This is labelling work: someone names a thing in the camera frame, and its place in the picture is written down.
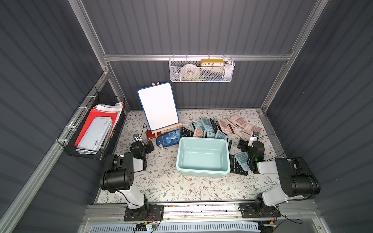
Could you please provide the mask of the mint green storage box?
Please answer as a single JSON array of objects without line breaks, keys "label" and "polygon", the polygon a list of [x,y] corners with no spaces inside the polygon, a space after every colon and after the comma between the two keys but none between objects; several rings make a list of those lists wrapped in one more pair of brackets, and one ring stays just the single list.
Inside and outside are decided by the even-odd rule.
[{"label": "mint green storage box", "polygon": [[183,137],[176,169],[184,176],[221,178],[231,172],[228,143],[223,139]]}]

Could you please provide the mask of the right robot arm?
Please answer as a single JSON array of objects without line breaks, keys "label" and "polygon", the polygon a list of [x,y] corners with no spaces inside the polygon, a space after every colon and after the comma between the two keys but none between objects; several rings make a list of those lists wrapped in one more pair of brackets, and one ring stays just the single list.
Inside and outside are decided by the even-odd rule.
[{"label": "right robot arm", "polygon": [[287,201],[300,201],[311,198],[321,191],[321,185],[305,160],[279,158],[264,160],[264,144],[260,141],[249,143],[240,140],[235,155],[236,165],[244,172],[254,174],[274,174],[279,177],[279,185],[259,193],[253,202],[240,203],[238,210],[243,218],[270,218],[281,216],[279,205]]}]

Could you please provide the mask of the black calculator front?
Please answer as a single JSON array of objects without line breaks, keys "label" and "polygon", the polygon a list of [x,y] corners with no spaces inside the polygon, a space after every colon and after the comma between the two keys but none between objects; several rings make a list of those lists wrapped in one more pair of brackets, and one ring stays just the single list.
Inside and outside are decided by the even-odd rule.
[{"label": "black calculator front", "polygon": [[237,161],[237,159],[235,158],[234,155],[230,154],[229,155],[229,161],[230,161],[230,169],[231,169],[231,173],[234,173],[234,174],[238,174],[238,175],[248,175],[248,172],[245,171],[242,166],[239,164],[239,162]]}]

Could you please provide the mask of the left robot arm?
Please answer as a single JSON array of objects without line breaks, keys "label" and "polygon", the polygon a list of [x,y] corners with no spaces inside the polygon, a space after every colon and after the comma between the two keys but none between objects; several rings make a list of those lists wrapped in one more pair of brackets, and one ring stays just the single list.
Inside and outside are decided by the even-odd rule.
[{"label": "left robot arm", "polygon": [[135,186],[135,173],[146,170],[146,155],[152,151],[154,146],[151,141],[135,141],[129,152],[109,155],[105,161],[100,187],[124,198],[127,203],[124,221],[160,223],[163,220],[164,206],[150,204],[145,194]]}]

